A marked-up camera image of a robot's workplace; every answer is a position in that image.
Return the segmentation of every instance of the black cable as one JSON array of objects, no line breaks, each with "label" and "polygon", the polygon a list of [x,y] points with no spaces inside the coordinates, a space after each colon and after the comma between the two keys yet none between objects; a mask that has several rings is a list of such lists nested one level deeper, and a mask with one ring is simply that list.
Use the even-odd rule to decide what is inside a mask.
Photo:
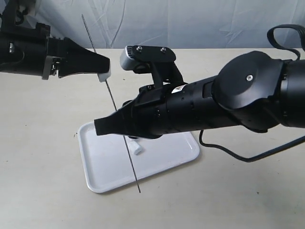
[{"label": "black cable", "polygon": [[227,148],[225,148],[223,146],[204,143],[203,142],[203,130],[199,134],[199,143],[202,146],[209,147],[209,148],[220,149],[220,150],[226,152],[227,154],[231,155],[232,157],[236,158],[237,160],[244,161],[244,162],[247,162],[247,163],[258,161],[258,160],[261,160],[261,159],[266,158],[268,156],[272,156],[274,154],[280,153],[280,152],[282,152],[284,150],[290,149],[290,148],[292,148],[294,146],[297,146],[299,144],[302,144],[304,142],[305,142],[305,136],[303,136],[301,138],[298,138],[298,139],[296,139],[294,141],[291,141],[291,142],[289,142],[287,144],[284,144],[282,146],[279,146],[277,148],[268,150],[268,151],[266,151],[266,152],[264,152],[262,154],[259,154],[257,156],[246,158],[246,157],[243,157],[243,156],[239,156],[238,154],[232,152],[231,150],[229,150],[229,149],[227,149]]}]

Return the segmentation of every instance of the white backdrop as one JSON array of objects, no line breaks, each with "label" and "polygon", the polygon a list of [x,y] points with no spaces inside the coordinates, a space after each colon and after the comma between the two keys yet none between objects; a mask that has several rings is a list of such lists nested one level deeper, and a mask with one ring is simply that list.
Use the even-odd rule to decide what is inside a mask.
[{"label": "white backdrop", "polygon": [[[263,48],[270,47],[266,33],[271,27],[305,25],[305,1],[42,0],[36,20],[51,25],[54,36],[68,36],[90,48],[81,14],[98,48],[127,44]],[[282,30],[277,34],[280,42],[299,47],[294,32]]]}]

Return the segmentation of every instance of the screw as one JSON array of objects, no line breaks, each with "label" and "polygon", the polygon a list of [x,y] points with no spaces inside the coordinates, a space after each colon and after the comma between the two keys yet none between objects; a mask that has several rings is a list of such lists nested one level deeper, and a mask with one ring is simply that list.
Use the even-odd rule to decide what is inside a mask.
[{"label": "screw", "polygon": [[142,52],[142,46],[137,47],[137,52]]},{"label": "screw", "polygon": [[15,52],[15,46],[13,43],[10,43],[10,53],[14,53]]},{"label": "screw", "polygon": [[252,80],[253,80],[253,76],[252,76],[252,75],[248,75],[248,76],[246,77],[246,80],[247,80],[247,81],[252,81]]}]

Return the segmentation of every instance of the metal rod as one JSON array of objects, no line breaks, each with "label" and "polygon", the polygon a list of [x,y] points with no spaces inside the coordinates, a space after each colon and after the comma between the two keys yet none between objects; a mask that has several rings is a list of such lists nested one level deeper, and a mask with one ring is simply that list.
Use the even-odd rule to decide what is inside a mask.
[{"label": "metal rod", "polygon": [[[92,45],[92,48],[94,49],[94,52],[96,53],[96,49],[95,49],[95,47],[94,47],[94,44],[93,44],[93,41],[92,41],[92,37],[91,37],[91,35],[90,35],[89,29],[88,29],[88,26],[87,26],[87,23],[86,23],[86,20],[85,20],[85,17],[84,17],[83,14],[81,15],[81,18],[82,18],[82,21],[84,22],[84,25],[85,25],[87,34],[88,34],[88,36],[89,36],[89,39],[90,39],[90,42],[91,42],[91,45]],[[107,80],[105,80],[105,82],[106,82],[107,89],[108,89],[108,92],[109,92],[109,94],[110,94],[110,97],[111,97],[111,100],[112,100],[114,109],[115,109],[115,111],[117,111],[118,109],[117,109],[117,107],[116,107],[116,105],[115,105],[114,98],[113,98],[113,95],[112,95],[110,86],[109,86]],[[127,144],[127,141],[126,141],[126,136],[123,136],[123,138],[124,138],[124,143],[125,143],[125,145],[126,145],[128,157],[129,157],[129,160],[130,160],[130,164],[131,164],[131,166],[132,166],[132,171],[133,171],[133,174],[134,174],[135,182],[137,183],[137,187],[138,187],[139,193],[141,193],[141,189],[140,189],[140,185],[139,185],[139,182],[138,182],[138,178],[137,178],[137,175],[136,175],[136,173],[135,173],[135,169],[134,169],[133,162],[132,162],[132,157],[131,157],[131,155],[130,155],[130,151],[129,151],[129,148],[128,148],[128,144]]]}]

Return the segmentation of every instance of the white plastic tray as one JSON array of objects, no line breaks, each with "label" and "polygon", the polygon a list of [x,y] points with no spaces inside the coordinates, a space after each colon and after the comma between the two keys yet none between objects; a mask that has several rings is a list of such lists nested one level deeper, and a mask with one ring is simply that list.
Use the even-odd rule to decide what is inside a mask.
[{"label": "white plastic tray", "polygon": [[[123,136],[97,136],[94,123],[80,127],[78,140],[88,188],[103,193],[135,181]],[[144,151],[132,155],[138,179],[160,173],[196,159],[200,153],[191,133],[139,139]]]}]

